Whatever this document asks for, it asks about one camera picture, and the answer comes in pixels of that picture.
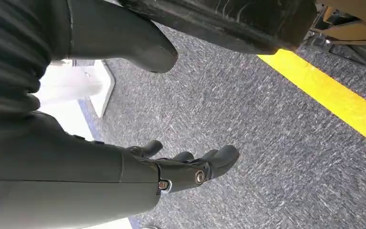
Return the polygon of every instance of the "white stand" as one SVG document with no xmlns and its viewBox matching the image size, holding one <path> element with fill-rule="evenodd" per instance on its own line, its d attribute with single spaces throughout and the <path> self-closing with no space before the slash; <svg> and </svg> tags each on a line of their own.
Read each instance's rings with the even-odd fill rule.
<svg viewBox="0 0 366 229">
<path fill-rule="evenodd" d="M 34 95 L 41 106 L 89 97 L 97 116 L 103 117 L 114 85 L 112 73 L 101 60 L 86 67 L 50 65 Z"/>
</svg>

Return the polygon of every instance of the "robotic hand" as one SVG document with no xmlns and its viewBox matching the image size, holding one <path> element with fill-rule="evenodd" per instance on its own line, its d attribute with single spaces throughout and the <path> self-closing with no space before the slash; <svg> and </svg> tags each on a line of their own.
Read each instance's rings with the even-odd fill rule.
<svg viewBox="0 0 366 229">
<path fill-rule="evenodd" d="M 177 52 L 150 21 L 103 0 L 0 0 L 0 229 L 84 228 L 153 208 L 161 192 L 226 173 L 233 146 L 152 160 L 65 133 L 30 95 L 52 60 L 121 57 L 154 72 Z"/>
</svg>

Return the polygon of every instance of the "yellow stripe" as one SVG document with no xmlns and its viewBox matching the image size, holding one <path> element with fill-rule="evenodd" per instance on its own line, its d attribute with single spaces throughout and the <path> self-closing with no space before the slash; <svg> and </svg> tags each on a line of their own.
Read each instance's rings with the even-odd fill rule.
<svg viewBox="0 0 366 229">
<path fill-rule="evenodd" d="M 285 78 L 366 137 L 366 100 L 293 52 L 259 55 Z"/>
</svg>

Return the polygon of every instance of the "gray carpet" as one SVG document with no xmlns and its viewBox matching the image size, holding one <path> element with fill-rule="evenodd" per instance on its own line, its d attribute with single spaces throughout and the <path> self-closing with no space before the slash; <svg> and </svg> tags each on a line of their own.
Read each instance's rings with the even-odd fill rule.
<svg viewBox="0 0 366 229">
<path fill-rule="evenodd" d="M 201 156 L 225 144 L 242 155 L 226 176 L 162 196 L 138 216 L 143 225 L 366 229 L 364 137 L 256 56 L 163 30 L 180 54 L 169 73 L 107 61 L 117 85 L 104 118 L 93 117 L 101 138 L 120 146 L 158 139 L 165 145 L 159 157 Z M 298 53 L 366 98 L 366 69 Z"/>
</svg>

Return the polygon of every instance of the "metal screw head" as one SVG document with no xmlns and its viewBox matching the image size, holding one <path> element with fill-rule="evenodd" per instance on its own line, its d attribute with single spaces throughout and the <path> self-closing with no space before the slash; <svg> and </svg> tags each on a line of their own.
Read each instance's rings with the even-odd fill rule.
<svg viewBox="0 0 366 229">
<path fill-rule="evenodd" d="M 205 174 L 202 170 L 198 170 L 195 175 L 195 183 L 202 185 L 205 182 Z"/>
<path fill-rule="evenodd" d="M 169 183 L 168 183 L 166 180 L 161 180 L 161 181 L 159 181 L 159 183 L 158 183 L 158 187 L 159 187 L 159 189 L 161 189 L 161 190 L 166 190 L 166 189 L 168 189 L 168 186 L 169 186 Z"/>
</svg>

